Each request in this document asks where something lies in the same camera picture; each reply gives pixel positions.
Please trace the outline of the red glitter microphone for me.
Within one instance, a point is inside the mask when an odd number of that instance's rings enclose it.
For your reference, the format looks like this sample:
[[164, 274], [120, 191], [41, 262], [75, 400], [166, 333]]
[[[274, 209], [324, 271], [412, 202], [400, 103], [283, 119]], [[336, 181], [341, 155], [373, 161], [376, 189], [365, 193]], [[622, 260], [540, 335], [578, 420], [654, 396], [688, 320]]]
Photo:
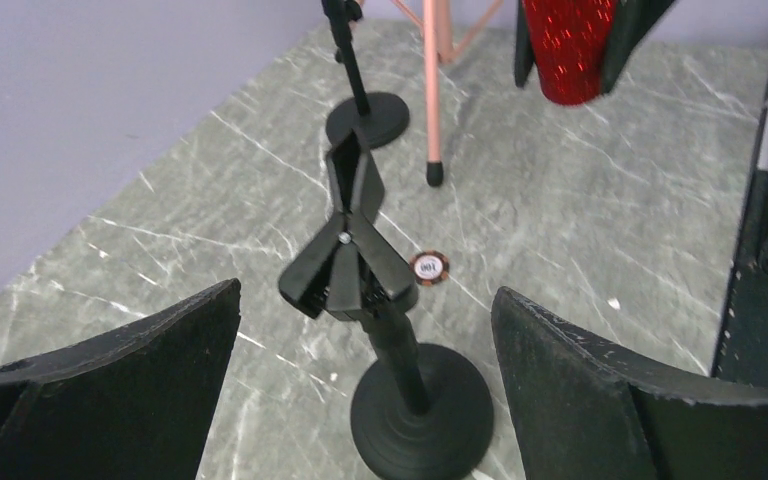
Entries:
[[522, 6], [544, 96], [562, 106], [595, 99], [617, 2], [524, 0]]

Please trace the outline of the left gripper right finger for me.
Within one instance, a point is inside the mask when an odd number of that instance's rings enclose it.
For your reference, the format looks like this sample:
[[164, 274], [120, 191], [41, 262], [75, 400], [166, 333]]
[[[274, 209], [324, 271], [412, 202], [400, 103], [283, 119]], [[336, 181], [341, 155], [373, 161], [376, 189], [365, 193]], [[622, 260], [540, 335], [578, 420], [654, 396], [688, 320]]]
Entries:
[[529, 479], [768, 479], [768, 389], [691, 373], [510, 288], [494, 345]]

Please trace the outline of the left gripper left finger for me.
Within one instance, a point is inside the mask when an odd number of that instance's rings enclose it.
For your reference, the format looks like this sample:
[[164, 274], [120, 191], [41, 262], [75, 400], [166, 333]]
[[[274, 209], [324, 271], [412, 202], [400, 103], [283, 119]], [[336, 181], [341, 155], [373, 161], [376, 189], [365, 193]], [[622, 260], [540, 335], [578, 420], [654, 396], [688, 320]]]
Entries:
[[241, 320], [221, 281], [0, 366], [0, 479], [193, 479]]

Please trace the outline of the black round-base clip stand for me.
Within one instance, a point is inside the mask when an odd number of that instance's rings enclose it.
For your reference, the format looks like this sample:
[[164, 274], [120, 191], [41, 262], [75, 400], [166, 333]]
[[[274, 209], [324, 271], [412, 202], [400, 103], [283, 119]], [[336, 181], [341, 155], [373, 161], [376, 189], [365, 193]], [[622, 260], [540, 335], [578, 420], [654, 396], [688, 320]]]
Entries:
[[414, 274], [375, 228], [385, 187], [363, 132], [325, 156], [332, 211], [281, 273], [282, 298], [309, 318], [360, 324], [375, 352], [351, 400], [353, 443], [382, 479], [463, 479], [492, 440], [488, 385], [458, 352], [421, 343], [409, 319]]

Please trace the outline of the black round-base mic stand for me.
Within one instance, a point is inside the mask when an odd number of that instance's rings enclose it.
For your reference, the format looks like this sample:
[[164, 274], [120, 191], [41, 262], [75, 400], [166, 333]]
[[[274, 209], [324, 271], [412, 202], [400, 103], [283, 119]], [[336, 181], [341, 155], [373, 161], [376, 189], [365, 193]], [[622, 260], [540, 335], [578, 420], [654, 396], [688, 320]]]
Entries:
[[398, 95], [368, 92], [352, 45], [351, 22], [363, 18], [359, 1], [324, 0], [323, 12], [329, 20], [340, 63], [344, 66], [352, 97], [336, 105], [329, 113], [325, 132], [331, 144], [341, 141], [352, 129], [361, 130], [372, 149], [383, 147], [400, 137], [410, 124], [410, 111]]

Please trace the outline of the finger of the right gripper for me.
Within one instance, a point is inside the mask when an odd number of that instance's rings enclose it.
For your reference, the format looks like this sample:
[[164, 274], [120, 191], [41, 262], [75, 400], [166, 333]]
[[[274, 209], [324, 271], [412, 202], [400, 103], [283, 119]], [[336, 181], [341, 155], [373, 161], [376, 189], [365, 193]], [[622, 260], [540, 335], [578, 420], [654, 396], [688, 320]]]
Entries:
[[600, 68], [600, 93], [610, 94], [637, 45], [671, 8], [674, 0], [619, 1]]
[[531, 37], [526, 18], [526, 8], [522, 0], [517, 3], [517, 23], [515, 36], [515, 50], [513, 75], [517, 88], [524, 88], [529, 75], [535, 65], [535, 57], [531, 44]]

